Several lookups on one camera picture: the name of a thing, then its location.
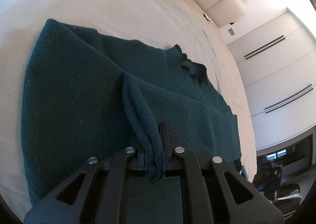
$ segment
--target round metal bolt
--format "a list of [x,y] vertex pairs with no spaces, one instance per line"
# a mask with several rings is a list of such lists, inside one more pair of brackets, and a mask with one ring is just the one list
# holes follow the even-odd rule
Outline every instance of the round metal bolt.
[[214,156],[212,160],[214,163],[221,163],[223,161],[222,158],[220,158],[219,156]]
[[177,153],[181,154],[181,153],[184,152],[184,148],[183,148],[183,147],[176,147],[176,148],[174,149],[174,151],[176,151]]
[[135,152],[135,148],[133,148],[133,147],[125,148],[125,152],[128,153],[128,154],[134,153]]
[[98,161],[98,158],[96,158],[95,156],[91,156],[89,159],[88,159],[88,163],[90,164],[94,164]]

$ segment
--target bed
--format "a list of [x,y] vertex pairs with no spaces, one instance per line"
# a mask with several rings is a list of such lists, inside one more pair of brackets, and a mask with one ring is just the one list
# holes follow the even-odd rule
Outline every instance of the bed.
[[[189,59],[204,64],[209,80],[238,117],[241,162],[252,181],[257,166],[247,99],[234,58],[218,29],[224,19],[217,13],[223,7],[230,9],[231,3],[214,0],[213,8],[201,8],[198,1],[0,0],[0,194],[21,220],[31,208],[20,144],[23,79],[48,18],[162,49],[178,44]],[[214,22],[207,21],[204,13]],[[240,18],[231,11],[225,15],[232,22]]]

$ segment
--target cabinet door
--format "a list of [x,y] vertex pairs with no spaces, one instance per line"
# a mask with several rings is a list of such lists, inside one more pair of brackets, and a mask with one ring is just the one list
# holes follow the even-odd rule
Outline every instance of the cabinet door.
[[251,116],[316,84],[316,50],[245,87]]
[[277,145],[316,124],[316,89],[272,112],[252,116],[256,149]]
[[238,62],[242,82],[244,86],[256,82],[293,63],[315,48],[315,41],[302,27],[274,46]]
[[285,37],[298,30],[301,24],[288,12],[258,27],[250,33],[228,44],[228,48],[237,62],[254,50],[266,45],[276,38]]

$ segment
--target dark green garment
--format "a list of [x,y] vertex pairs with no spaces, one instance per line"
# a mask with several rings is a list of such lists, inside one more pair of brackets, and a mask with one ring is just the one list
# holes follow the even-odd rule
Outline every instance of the dark green garment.
[[[135,139],[146,152],[156,152],[151,181],[158,181],[161,145],[152,133],[160,121],[198,156],[219,155],[227,162],[241,157],[237,117],[206,68],[187,60],[179,46],[161,50],[47,20],[23,90],[21,142],[32,204],[90,156],[113,156]],[[143,133],[136,138],[138,128]]]

